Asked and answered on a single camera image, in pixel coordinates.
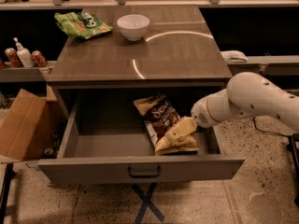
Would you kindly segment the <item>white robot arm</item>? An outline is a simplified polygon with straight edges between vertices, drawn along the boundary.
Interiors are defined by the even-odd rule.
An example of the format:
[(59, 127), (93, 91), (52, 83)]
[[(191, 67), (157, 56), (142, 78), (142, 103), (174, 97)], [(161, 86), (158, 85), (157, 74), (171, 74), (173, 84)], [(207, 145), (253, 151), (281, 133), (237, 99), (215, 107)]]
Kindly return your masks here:
[(299, 97), (290, 94), (258, 74), (243, 72), (233, 76), (224, 90), (198, 100), (191, 117), (182, 118), (165, 133), (173, 142), (229, 119), (267, 115), (299, 132)]

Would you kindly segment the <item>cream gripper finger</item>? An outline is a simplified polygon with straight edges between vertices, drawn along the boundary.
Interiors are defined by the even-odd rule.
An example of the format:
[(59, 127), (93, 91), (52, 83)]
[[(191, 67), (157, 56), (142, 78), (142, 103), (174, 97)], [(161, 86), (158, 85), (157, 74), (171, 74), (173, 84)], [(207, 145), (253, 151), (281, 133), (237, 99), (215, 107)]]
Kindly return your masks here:
[(182, 126), (174, 126), (171, 129), (169, 129), (166, 133), (165, 133), (165, 138), (169, 141), (169, 142), (173, 142), (185, 135), (187, 135), (189, 132), (186, 128), (182, 127)]

